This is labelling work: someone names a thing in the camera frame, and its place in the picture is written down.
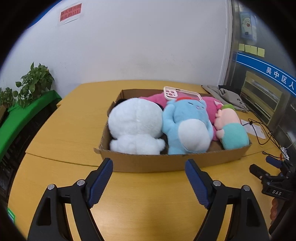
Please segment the person right hand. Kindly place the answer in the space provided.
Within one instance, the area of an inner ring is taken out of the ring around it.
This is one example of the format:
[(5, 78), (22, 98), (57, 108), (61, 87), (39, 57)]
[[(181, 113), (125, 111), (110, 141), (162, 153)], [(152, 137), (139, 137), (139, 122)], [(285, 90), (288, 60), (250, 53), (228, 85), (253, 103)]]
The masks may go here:
[(272, 208), (270, 210), (270, 219), (271, 221), (275, 221), (280, 209), (280, 200), (278, 198), (274, 198), (271, 204), (272, 204)]

